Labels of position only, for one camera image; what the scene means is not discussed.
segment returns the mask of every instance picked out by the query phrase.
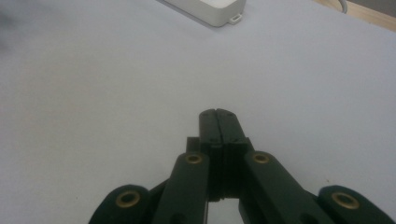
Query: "white table surface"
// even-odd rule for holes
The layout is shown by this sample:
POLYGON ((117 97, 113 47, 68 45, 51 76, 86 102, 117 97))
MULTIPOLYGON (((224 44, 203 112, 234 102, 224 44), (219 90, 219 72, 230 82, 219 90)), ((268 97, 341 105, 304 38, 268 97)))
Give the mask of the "white table surface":
MULTIPOLYGON (((309 0, 248 0, 212 28, 155 0, 0 2, 0 222, 88 223, 171 173, 224 108, 307 190, 396 219, 396 34, 309 0)), ((241 224, 236 200, 208 223, 241 224)))

